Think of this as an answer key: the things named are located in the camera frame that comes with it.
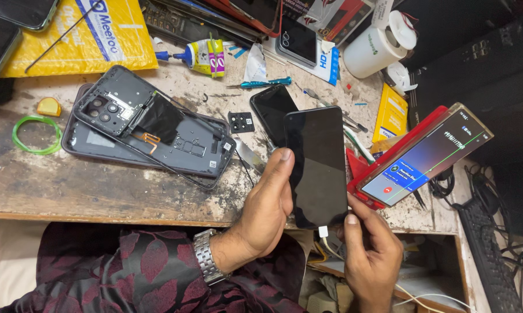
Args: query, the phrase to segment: wristwatch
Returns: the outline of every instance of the wristwatch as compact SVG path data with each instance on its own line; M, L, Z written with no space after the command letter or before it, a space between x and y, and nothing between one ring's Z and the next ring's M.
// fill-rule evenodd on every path
M194 250L197 261L200 264L201 271L204 273L204 280L208 286L230 278L230 274L223 275L221 273L211 256L209 238L215 234L217 234L217 231L210 228L207 231L194 235Z

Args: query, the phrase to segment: white container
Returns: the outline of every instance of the white container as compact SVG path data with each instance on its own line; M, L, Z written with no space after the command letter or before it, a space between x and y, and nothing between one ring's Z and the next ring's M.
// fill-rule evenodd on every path
M416 45L416 33L399 11L389 16L390 29L368 27L345 50L344 64L356 78L366 78L395 61L403 59Z

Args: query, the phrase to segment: right hand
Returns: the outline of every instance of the right hand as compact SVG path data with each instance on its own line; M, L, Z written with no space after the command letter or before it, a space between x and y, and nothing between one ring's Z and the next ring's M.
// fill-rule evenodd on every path
M344 263L347 284L358 297L360 312L389 312L403 245L374 210L350 194L348 204L353 212L344 219L344 228L337 231L337 237L347 247ZM364 249L360 221L369 231L372 250Z

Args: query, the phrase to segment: yellow packaging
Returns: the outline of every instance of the yellow packaging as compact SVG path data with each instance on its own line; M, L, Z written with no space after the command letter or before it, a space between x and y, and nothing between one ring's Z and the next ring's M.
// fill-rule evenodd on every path
M43 32L23 30L23 39L1 77L106 72L113 65L131 70L158 68L137 0L100 0L28 74L24 70L72 26L96 0L61 0Z
M215 53L211 43L215 43ZM192 55L194 55L192 70L211 75L211 78L223 77L225 75L225 54L223 53L223 40L204 39L189 43ZM215 55L217 55L217 70L215 70Z
M404 135L407 113L408 103L384 83L372 142Z

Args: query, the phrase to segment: black keyboard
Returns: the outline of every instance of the black keyboard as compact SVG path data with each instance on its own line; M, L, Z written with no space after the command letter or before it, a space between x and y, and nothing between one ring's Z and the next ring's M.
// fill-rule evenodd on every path
M477 200L463 204L459 210L470 251L492 313L522 313L511 269L502 259L489 216Z

